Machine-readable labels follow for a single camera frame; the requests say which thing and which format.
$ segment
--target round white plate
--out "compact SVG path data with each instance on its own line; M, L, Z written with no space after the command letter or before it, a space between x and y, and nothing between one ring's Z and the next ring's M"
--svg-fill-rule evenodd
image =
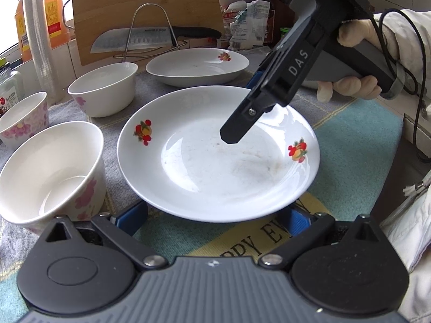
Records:
M177 87L221 85L235 79L249 65L243 55L218 48L188 48L152 59L147 72Z
M219 130L248 92L202 86L143 106L117 144L129 186L160 210L205 222L251 220L294 202L316 176L316 136L297 111L276 105L226 144Z

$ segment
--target human hand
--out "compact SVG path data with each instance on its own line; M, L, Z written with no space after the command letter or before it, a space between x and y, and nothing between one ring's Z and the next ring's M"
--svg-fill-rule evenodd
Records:
M383 35L387 42L389 53L395 59L399 59L399 49L395 34L384 26ZM370 20L352 20L344 23L338 30L338 42L342 46L355 47L364 39L381 50L378 36ZM326 81L318 81L317 83L317 99L323 103L329 102L333 90L344 96L361 99L374 99L381 93L381 87L377 84L376 77L372 75L365 76L362 79L348 76L335 83Z

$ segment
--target black round disc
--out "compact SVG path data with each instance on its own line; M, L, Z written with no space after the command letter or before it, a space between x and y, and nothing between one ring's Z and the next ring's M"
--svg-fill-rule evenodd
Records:
M122 253L84 241L41 243L21 267L17 285L36 309L81 314L115 301L135 277Z
M312 249L294 262L292 280L319 307L348 315L379 314L398 307L408 286L406 269L394 254L366 241Z

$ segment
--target black knife handle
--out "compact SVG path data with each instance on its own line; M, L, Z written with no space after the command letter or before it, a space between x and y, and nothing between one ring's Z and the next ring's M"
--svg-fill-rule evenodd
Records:
M178 39L179 36L184 36L186 38L220 38L221 32L204 27L172 27L174 30L175 37ZM175 38L171 35L172 45L175 47Z

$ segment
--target kitchen knife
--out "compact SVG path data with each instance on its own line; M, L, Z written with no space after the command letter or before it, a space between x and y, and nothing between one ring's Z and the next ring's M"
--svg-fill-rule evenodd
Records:
M220 38L221 32L204 27L172 27L175 37L185 38ZM90 53L124 51L129 28L111 29L100 35L91 46ZM133 28L130 37L129 50L176 46L175 39L169 27Z

